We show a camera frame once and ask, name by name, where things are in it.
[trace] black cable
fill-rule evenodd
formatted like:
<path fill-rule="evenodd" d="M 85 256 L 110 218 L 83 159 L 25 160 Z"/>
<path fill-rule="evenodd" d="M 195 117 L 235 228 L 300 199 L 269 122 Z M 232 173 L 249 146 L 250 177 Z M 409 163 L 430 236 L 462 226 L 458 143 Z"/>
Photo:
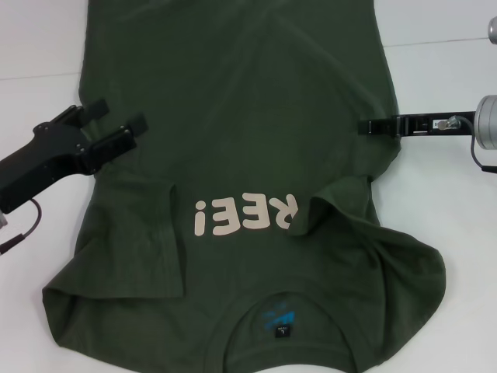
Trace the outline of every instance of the black cable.
<path fill-rule="evenodd" d="M 474 153 L 474 141 L 476 140 L 476 137 L 474 135 L 474 125 L 472 124 L 472 122 L 469 121 L 469 119 L 465 117 L 455 116 L 455 118 L 461 122 L 466 123 L 466 125 L 469 127 L 471 131 L 471 157 L 473 157 L 474 163 L 476 163 L 478 167 L 482 168 L 483 165 L 480 163 L 480 161 L 478 161 L 478 159 L 476 158 L 476 154 Z"/>
<path fill-rule="evenodd" d="M 28 232 L 24 233 L 23 235 L 17 235 L 16 237 L 14 237 L 13 239 L 10 239 L 6 243 L 2 243 L 0 245 L 0 255 L 7 253 L 11 248 L 20 244 L 29 235 L 31 235 L 31 233 L 33 233 L 36 228 L 38 228 L 38 225 L 40 224 L 41 217 L 42 217 L 41 206 L 35 200 L 30 200 L 30 201 L 33 202 L 33 204 L 36 206 L 36 209 L 38 210 L 38 217 L 36 218 L 36 221 L 34 222 L 33 227 L 31 227 L 31 229 Z"/>
<path fill-rule="evenodd" d="M 41 221 L 41 217 L 42 217 L 40 204 L 38 202 L 36 202 L 36 200 L 34 200 L 34 199 L 31 199 L 30 201 L 33 202 L 33 204 L 36 206 L 36 209 L 38 210 L 38 217 L 36 218 L 36 221 L 34 222 L 31 229 L 28 232 L 24 233 L 23 236 L 25 239 L 27 239 L 28 236 L 31 235 L 31 233 L 33 233 L 36 228 L 38 228 L 38 225 L 40 225 L 40 221 Z"/>

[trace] white surface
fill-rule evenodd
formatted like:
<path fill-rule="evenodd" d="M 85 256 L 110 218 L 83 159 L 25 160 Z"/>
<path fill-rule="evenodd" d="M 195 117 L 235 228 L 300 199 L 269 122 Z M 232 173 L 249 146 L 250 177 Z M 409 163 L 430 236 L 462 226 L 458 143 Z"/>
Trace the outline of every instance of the white surface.
<path fill-rule="evenodd" d="M 81 71 L 88 0 L 1 0 L 0 79 Z"/>
<path fill-rule="evenodd" d="M 485 37 L 487 18 L 497 16 L 494 0 L 376 3 L 385 45 Z M 447 17 L 465 24 L 446 28 Z M 1 0 L 0 159 L 27 143 L 36 124 L 77 102 L 78 75 L 67 73 L 81 68 L 84 33 L 85 0 Z M 487 40 L 386 50 L 404 113 L 475 110 L 484 95 L 497 94 L 497 47 Z M 11 79 L 59 74 L 65 75 Z M 374 184 L 378 214 L 385 226 L 440 250 L 447 265 L 447 294 L 421 332 L 371 372 L 495 372 L 497 176 L 474 165 L 468 138 L 406 138 L 402 146 L 398 159 Z M 478 156 L 497 165 L 497 152 L 479 151 Z M 124 372 L 58 348 L 41 304 L 41 288 L 71 257 L 91 190 L 91 178 L 73 176 L 43 192 L 40 227 L 0 258 L 2 373 Z M 10 214 L 0 242 L 26 230 L 34 212 L 27 204 Z M 331 370 L 271 370 L 297 372 Z"/>
<path fill-rule="evenodd" d="M 486 38 L 495 0 L 374 0 L 383 45 Z"/>

